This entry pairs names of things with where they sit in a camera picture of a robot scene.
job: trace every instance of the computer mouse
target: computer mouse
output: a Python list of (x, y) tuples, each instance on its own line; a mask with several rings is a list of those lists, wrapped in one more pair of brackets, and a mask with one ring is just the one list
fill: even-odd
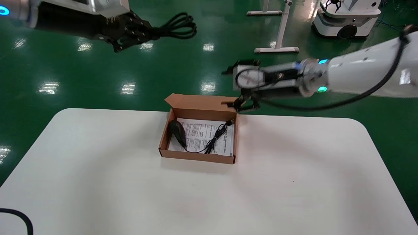
[(174, 137), (177, 139), (177, 141), (180, 143), (180, 145), (183, 148), (186, 148), (186, 132), (184, 131), (183, 125), (177, 120), (172, 120), (169, 122), (168, 128), (174, 135)]

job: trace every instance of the open cardboard box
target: open cardboard box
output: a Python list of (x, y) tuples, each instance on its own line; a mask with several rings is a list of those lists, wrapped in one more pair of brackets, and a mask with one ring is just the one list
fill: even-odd
[[(203, 96), (203, 95), (181, 95), (171, 94), (165, 101), (172, 107), (168, 113), (166, 126), (161, 137), (158, 150), (162, 157), (179, 158), (198, 161), (210, 161), (226, 164), (235, 163), (235, 154), (238, 144), (238, 114), (233, 108), (228, 108), (222, 102), (233, 102), (236, 97), (224, 96)], [(211, 121), (235, 120), (234, 150), (233, 156), (222, 156), (217, 154), (188, 153), (168, 150), (172, 134), (168, 131), (168, 123), (176, 118), (187, 118)]]

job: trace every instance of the black wire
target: black wire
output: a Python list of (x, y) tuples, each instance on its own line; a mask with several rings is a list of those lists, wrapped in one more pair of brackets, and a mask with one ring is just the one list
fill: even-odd
[(6, 208), (0, 208), (0, 213), (8, 213), (8, 214), (12, 214), (15, 215), (19, 218), (21, 218), (26, 225), (26, 228), (28, 230), (28, 235), (33, 235), (33, 225), (31, 220), (22, 212), (17, 211), (17, 210), (13, 210), (13, 209), (6, 209)]
[(161, 27), (152, 29), (152, 34), (157, 37), (172, 37), (178, 39), (189, 39), (196, 35), (197, 27), (193, 23), (193, 17), (186, 12), (179, 13), (172, 17)]
[(388, 23), (386, 23), (386, 22), (384, 22), (382, 20), (379, 20), (379, 22), (382, 23), (382, 24), (384, 24), (384, 25), (392, 26), (392, 27), (405, 27), (405, 25), (391, 25), (391, 24), (388, 24)]
[(206, 150), (205, 153), (211, 153), (212, 149), (215, 148), (216, 141), (218, 140), (219, 137), (221, 137), (225, 133), (225, 131), (227, 131), (227, 129), (228, 129), (228, 126), (226, 124), (220, 125), (218, 129), (216, 130), (214, 137), (206, 144), (206, 147), (200, 150), (199, 152), (190, 152), (184, 146), (183, 148), (184, 150), (186, 150), (186, 152), (189, 152), (189, 153), (201, 153), (205, 150)]
[[(381, 0), (381, 3), (383, 3), (383, 7), (382, 7), (382, 8), (384, 8), (384, 9), (385, 9), (385, 3), (383, 2), (383, 0)], [(386, 12), (386, 11), (384, 11), (384, 12), (383, 12), (383, 14), (382, 14), (382, 19), (381, 19), (380, 21), (382, 21), (382, 20), (383, 20), (383, 17), (385, 16), (385, 12)]]
[(273, 107), (278, 107), (278, 108), (283, 108), (283, 109), (288, 109), (288, 110), (299, 110), (299, 111), (326, 110), (326, 109), (340, 107), (340, 106), (347, 105), (347, 104), (356, 102), (358, 100), (361, 100), (361, 99), (373, 94), (378, 89), (380, 89), (392, 77), (393, 73), (396, 71), (396, 68), (399, 64), (400, 58), (402, 56), (402, 52), (403, 52), (406, 44), (408, 44), (408, 39), (405, 36), (408, 33), (410, 33), (412, 30), (417, 30), (417, 28), (415, 26), (407, 26), (407, 27), (405, 27), (404, 31), (399, 36), (398, 51), (396, 53), (395, 59), (393, 60), (392, 66), (390, 67), (387, 74), (383, 77), (383, 79), (380, 82), (378, 82), (375, 86), (373, 86), (372, 88), (368, 89), (367, 91), (365, 91), (364, 93), (362, 93), (358, 96), (355, 96), (353, 98), (343, 100), (343, 101), (340, 101), (340, 102), (336, 102), (336, 103), (333, 103), (333, 104), (317, 106), (317, 107), (297, 107), (297, 106), (283, 105), (283, 104), (278, 104), (278, 103), (275, 103), (275, 102), (272, 102), (272, 101), (269, 101), (269, 100), (261, 99), (261, 98), (257, 97), (258, 95), (254, 94), (254, 93), (252, 94), (252, 96), (255, 99), (257, 99), (257, 100), (259, 100), (259, 101), (261, 101), (261, 102), (263, 102), (267, 105), (273, 106)]

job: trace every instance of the paper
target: paper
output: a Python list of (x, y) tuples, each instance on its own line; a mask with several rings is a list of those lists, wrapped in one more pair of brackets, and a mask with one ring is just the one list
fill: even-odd
[[(213, 138), (216, 130), (225, 122), (220, 121), (206, 121), (206, 120), (194, 120), (177, 118), (186, 132), (187, 150), (190, 152), (197, 152), (206, 147), (206, 144)], [(227, 131), (217, 139), (215, 148), (211, 153), (233, 156), (234, 149), (234, 129), (235, 125), (228, 126)], [(168, 150), (185, 152), (184, 148), (180, 145), (177, 139), (172, 136)]]

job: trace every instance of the white table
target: white table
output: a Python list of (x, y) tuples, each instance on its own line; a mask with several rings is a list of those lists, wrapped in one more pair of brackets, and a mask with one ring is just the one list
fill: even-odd
[[(243, 115), (237, 163), (161, 158), (165, 112), (67, 109), (0, 188), (35, 235), (416, 235), (366, 129)], [(25, 234), (0, 214), (0, 234)]]

